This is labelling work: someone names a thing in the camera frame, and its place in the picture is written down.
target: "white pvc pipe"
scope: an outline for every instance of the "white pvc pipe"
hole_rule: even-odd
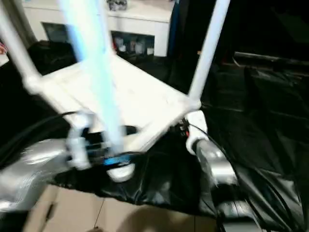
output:
[[[115,102],[110,67],[110,39],[106,22],[98,17],[98,2],[91,0],[58,0],[70,25],[70,36],[78,60],[85,60],[85,73],[92,80],[93,92],[99,105],[98,117],[104,124],[105,141],[112,152],[123,152],[124,131]]]
[[[229,4],[230,0],[217,0],[214,6],[197,69],[189,90],[189,97],[194,100],[198,100],[202,96]]]
[[[35,68],[24,44],[9,20],[0,0],[0,37],[4,40],[14,64],[23,78],[24,87],[31,93],[40,91],[41,75]]]

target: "white connector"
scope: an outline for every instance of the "white connector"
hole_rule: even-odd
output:
[[[94,115],[87,111],[80,111],[74,117],[74,122],[71,125],[69,135],[67,138],[67,145],[72,153],[72,160],[70,161],[72,167],[78,170],[85,170],[91,168],[89,163],[86,141],[82,137],[83,130],[91,128],[94,122]]]
[[[198,111],[194,111],[191,113],[188,113],[185,117],[185,119],[189,122],[189,137],[185,143],[187,150],[192,154],[195,155],[194,150],[192,149],[193,143],[196,140],[200,140],[200,139],[206,139],[208,140],[208,137],[205,133],[207,133],[207,124],[206,124],[206,120],[205,120],[205,116],[203,114],[203,112],[201,110]]]
[[[131,163],[123,167],[110,169],[107,171],[108,176],[116,183],[129,180],[134,174],[135,164]]]

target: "white cabinet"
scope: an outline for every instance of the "white cabinet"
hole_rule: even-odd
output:
[[[38,40],[49,40],[44,23],[66,24],[57,0],[22,0],[22,3]],[[174,2],[169,0],[129,0],[126,11],[108,11],[109,29],[154,36],[154,55],[165,57],[173,6]]]
[[[6,55],[0,55],[0,67],[8,61],[9,59]]]

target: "plastic tube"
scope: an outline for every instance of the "plastic tube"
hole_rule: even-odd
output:
[[[214,6],[202,52],[189,91],[189,97],[194,100],[198,100],[202,96],[229,4],[230,0],[217,0]]]
[[[99,118],[105,132],[102,136],[111,143],[112,152],[123,152],[123,129],[120,114],[113,95],[110,68],[109,35],[104,17],[97,16],[98,1],[59,0],[65,12],[75,54],[79,61],[85,60],[85,71],[92,78],[93,92],[99,103]]]

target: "tile floor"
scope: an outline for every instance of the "tile floor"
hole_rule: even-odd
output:
[[[153,206],[136,206],[112,198],[49,186],[32,211],[25,232],[41,232],[50,202],[57,206],[43,232],[213,232],[215,221]]]

